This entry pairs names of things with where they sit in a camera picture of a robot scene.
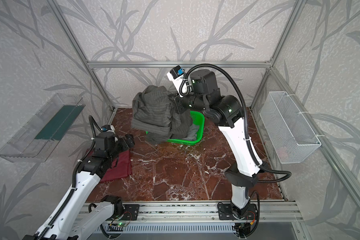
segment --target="green plastic basket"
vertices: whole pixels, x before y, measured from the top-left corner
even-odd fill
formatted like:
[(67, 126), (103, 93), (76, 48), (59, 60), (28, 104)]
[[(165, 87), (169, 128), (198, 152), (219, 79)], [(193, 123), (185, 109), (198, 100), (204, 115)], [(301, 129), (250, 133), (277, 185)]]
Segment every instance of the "green plastic basket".
[(197, 139), (195, 141), (188, 141), (188, 140), (181, 140), (181, 139), (168, 139), (167, 142), (173, 142), (173, 143), (179, 143), (179, 144), (185, 144), (185, 145), (195, 145), (198, 142), (202, 140), (203, 137), (203, 131), (204, 131), (204, 122), (205, 118), (202, 113), (196, 112), (196, 111), (190, 111), (191, 112), (191, 118), (193, 119), (193, 123), (195, 125), (199, 126), (199, 130), (197, 131)]

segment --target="gray floor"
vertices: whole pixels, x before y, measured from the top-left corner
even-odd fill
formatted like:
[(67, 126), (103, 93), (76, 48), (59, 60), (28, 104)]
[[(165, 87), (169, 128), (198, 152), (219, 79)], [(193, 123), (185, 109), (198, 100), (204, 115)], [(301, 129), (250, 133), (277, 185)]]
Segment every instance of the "gray floor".
[[(106, 240), (102, 234), (92, 234), (88, 240)], [(126, 233), (117, 240), (236, 240), (233, 233)], [(290, 222), (259, 223), (248, 240), (297, 240)]]

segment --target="dark gray striped garment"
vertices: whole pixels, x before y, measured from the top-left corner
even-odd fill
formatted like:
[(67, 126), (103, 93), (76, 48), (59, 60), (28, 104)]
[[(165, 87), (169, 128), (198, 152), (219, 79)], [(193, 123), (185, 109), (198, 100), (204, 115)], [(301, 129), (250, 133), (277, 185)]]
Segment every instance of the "dark gray striped garment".
[(150, 85), (132, 101), (131, 127), (148, 131), (148, 142), (158, 144), (169, 138), (182, 139), (193, 123), (189, 110), (182, 114), (176, 112), (169, 94), (164, 86)]

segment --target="vertical metal post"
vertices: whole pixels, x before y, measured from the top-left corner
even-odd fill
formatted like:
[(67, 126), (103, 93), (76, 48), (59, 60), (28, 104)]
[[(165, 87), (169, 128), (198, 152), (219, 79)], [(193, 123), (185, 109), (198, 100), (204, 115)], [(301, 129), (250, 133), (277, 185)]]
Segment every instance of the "vertical metal post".
[(51, 10), (51, 13), (55, 16), (56, 20), (58, 21), (59, 25), (63, 29), (65, 35), (67, 36), (69, 42), (71, 43), (72, 47), (76, 51), (77, 55), (79, 56), (79, 59), (81, 63), (83, 64), (85, 70), (87, 71), (88, 75), (91, 77), (91, 80), (95, 84), (96, 88), (99, 90), (100, 95), (103, 97), (104, 101), (109, 106), (110, 110), (114, 110), (114, 106), (112, 104), (112, 101), (110, 100), (109, 96), (105, 92), (102, 84), (100, 83), (99, 79), (97, 78), (95, 72), (93, 69), (91, 69), (88, 66), (88, 60), (86, 56), (84, 55), (84, 51), (79, 46), (79, 42), (77, 41), (75, 35), (73, 34), (73, 31), (71, 30), (71, 27), (69, 26), (66, 18), (64, 17), (64, 14), (61, 11), (61, 8), (59, 7), (56, 0), (46, 0), (47, 5), (49, 9)]
[[(296, 0), (295, 5), (293, 6), (293, 9), (292, 9), (291, 15), (289, 16), (287, 24), (284, 27), (283, 33), (281, 34), (279, 42), (276, 45), (275, 51), (273, 52), (273, 55), (270, 59), (270, 62), (271, 62), (270, 67), (271, 68), (274, 66), (277, 59), (279, 58), (280, 53), (283, 50), (283, 47), (284, 47), (289, 35), (291, 34), (293, 27), (295, 26), (296, 22), (298, 21), (298, 18), (299, 18), (301, 11), (305, 5), (305, 2), (307, 2), (307, 0)], [(257, 99), (259, 98), (259, 95), (266, 84), (268, 75), (269, 75), (269, 69), (267, 69), (267, 71), (265, 72), (265, 74), (263, 76), (263, 79), (261, 80), (260, 86), (256, 91), (256, 94), (254, 96), (254, 99), (251, 103), (250, 108), (254, 107)]]

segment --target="red cloth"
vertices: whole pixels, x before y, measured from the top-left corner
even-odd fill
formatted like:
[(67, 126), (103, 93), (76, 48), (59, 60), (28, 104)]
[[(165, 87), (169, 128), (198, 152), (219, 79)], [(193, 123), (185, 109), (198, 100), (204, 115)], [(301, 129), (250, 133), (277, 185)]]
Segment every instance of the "red cloth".
[(104, 177), (100, 182), (116, 180), (124, 177), (128, 177), (132, 174), (131, 160), (129, 157), (129, 150), (121, 152), (119, 154), (119, 161), (116, 165), (117, 157), (112, 161), (112, 167), (106, 171)]

